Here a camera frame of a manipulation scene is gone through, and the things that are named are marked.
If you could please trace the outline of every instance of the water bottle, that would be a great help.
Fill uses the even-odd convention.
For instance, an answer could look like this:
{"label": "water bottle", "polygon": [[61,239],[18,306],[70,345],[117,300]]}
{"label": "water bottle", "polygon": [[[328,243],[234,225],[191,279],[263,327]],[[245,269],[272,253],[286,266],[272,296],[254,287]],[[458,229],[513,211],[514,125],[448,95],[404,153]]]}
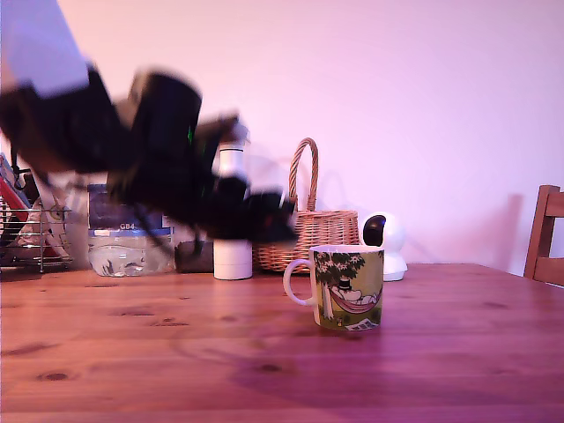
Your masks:
{"label": "water bottle", "polygon": [[[153,229],[152,233],[172,248],[169,227]],[[143,276],[174,269],[174,258],[142,229],[90,229],[88,260],[101,276]]]}
{"label": "water bottle", "polygon": [[140,208],[148,225],[142,228],[130,206],[110,201],[106,185],[89,185],[88,191],[88,260],[96,273],[123,277],[174,269],[173,231],[162,213]]}
{"label": "water bottle", "polygon": [[[219,144],[219,175],[247,180],[243,160],[245,137]],[[247,240],[213,242],[213,276],[216,279],[245,279],[253,276],[253,249]]]}

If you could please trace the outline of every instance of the ceramic mug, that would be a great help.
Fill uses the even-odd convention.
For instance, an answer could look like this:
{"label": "ceramic mug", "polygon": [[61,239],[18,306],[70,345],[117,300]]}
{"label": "ceramic mug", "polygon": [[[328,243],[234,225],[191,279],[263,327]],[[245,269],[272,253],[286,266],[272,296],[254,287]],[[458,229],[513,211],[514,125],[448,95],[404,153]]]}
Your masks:
{"label": "ceramic mug", "polygon": [[[284,272],[290,299],[314,308],[315,322],[335,330],[367,330],[382,316],[383,249],[365,245],[322,245],[309,249],[309,260],[293,260]],[[309,268],[312,296],[301,300],[290,286],[293,270]]]}

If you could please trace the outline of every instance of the white camera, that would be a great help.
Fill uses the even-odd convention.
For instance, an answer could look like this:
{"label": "white camera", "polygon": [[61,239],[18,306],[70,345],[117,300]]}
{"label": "white camera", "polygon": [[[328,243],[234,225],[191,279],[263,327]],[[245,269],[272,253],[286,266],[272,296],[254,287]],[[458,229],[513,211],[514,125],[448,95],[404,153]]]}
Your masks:
{"label": "white camera", "polygon": [[360,226],[360,242],[383,248],[384,281],[404,278],[407,264],[399,252],[404,246],[405,229],[393,214],[387,212],[370,214]]}

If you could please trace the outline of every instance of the blurred robot arm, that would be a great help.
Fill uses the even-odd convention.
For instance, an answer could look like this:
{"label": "blurred robot arm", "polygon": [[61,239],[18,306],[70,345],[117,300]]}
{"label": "blurred robot arm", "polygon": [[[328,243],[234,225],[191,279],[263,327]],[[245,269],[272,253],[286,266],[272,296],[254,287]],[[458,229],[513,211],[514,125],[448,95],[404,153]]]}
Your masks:
{"label": "blurred robot arm", "polygon": [[212,172],[237,115],[198,122],[202,97],[181,78],[139,72],[114,103],[80,55],[56,0],[2,1],[0,129],[37,175],[108,172],[117,202],[143,204],[210,238],[291,241],[294,205]]}

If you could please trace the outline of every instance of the mug handle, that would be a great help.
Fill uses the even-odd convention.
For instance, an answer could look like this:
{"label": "mug handle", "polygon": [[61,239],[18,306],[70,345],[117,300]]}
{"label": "mug handle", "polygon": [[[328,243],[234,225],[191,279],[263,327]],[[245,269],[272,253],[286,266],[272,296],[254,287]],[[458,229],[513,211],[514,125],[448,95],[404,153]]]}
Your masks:
{"label": "mug handle", "polygon": [[292,277],[293,270],[302,264],[305,264],[309,268],[309,271],[314,271],[314,266],[309,260],[303,260],[301,258],[293,260],[290,264],[288,264],[288,267],[286,267],[286,270],[284,271],[284,277],[282,279],[284,282],[284,291],[286,291],[286,294],[293,302],[300,304],[301,306],[314,306],[317,301],[315,301],[315,297],[313,295],[307,300],[300,300],[293,294],[292,287],[290,286],[290,278]]}

